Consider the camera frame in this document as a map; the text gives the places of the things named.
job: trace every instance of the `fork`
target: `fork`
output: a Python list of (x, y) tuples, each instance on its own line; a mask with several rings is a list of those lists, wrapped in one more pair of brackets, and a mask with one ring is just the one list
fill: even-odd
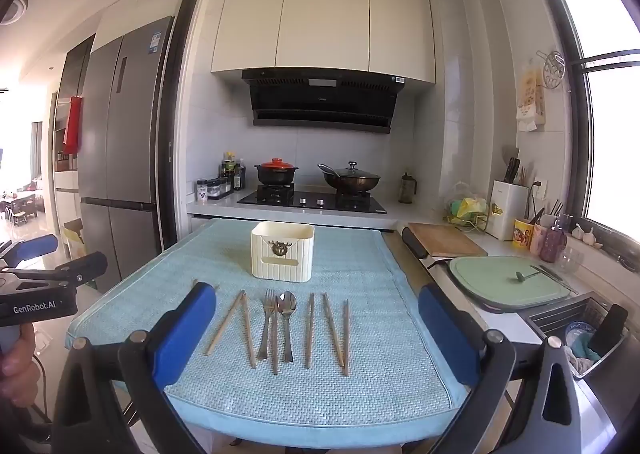
[(265, 360), (267, 358), (267, 342), (269, 332), (269, 319), (271, 314), (276, 309), (276, 292), (275, 290), (267, 290), (264, 292), (264, 299), (262, 300), (262, 309), (264, 310), (264, 326), (262, 327), (262, 338), (260, 339), (260, 349), (258, 349), (258, 360)]

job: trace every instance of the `deer emblem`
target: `deer emblem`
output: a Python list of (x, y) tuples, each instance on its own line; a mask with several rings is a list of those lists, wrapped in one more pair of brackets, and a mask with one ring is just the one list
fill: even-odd
[(289, 251), (289, 247), (293, 244), (283, 243), (282, 241), (268, 241), (268, 243), (271, 245), (273, 253), (277, 256), (285, 256)]

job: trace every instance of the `garlic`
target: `garlic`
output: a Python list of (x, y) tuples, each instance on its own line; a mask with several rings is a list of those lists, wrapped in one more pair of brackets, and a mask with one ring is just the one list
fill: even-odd
[(593, 247), (596, 242), (596, 236), (593, 235), (593, 229), (588, 234), (582, 236), (582, 242), (587, 243), (590, 247)]
[(575, 224), (575, 229), (573, 232), (571, 232), (571, 235), (576, 238), (576, 239), (582, 239), (582, 237), (584, 236), (584, 230), (582, 230), (582, 227), (580, 227), (580, 225), (578, 225), (577, 223)]

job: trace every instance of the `hand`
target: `hand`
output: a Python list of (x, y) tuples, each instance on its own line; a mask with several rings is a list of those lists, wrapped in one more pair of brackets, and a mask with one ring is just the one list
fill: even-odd
[(33, 324), (20, 326), (20, 338), (8, 355), (2, 358), (0, 396), (11, 400), (16, 407), (29, 407), (38, 394), (40, 370), (33, 361), (36, 338)]

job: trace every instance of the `black range hood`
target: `black range hood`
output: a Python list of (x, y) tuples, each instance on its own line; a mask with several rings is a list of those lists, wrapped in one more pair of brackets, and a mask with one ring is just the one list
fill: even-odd
[(338, 127), (389, 133), (404, 77), (332, 68), (251, 68), (254, 126)]

